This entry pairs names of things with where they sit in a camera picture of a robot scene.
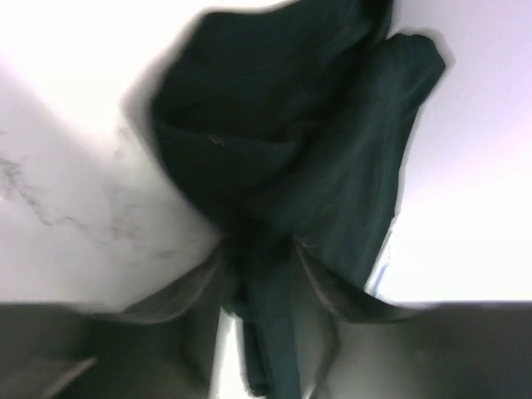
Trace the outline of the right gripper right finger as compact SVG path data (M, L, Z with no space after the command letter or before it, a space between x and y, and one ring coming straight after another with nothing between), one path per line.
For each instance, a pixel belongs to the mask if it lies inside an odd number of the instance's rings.
M393 305L295 244L293 311L306 398L528 398L529 303Z

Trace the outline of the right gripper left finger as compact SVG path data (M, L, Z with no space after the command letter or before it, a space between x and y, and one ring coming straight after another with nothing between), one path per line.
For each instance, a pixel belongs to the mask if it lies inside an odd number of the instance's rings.
M206 398L226 251L122 312L1 306L4 398Z

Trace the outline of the black t shirt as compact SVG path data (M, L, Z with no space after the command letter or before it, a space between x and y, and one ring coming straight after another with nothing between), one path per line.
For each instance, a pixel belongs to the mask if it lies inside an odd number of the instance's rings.
M391 33L392 14L390 1L208 12L150 102L169 177L224 235L255 395L302 393L297 267L329 311L383 316L364 288L412 127L446 69L429 37Z

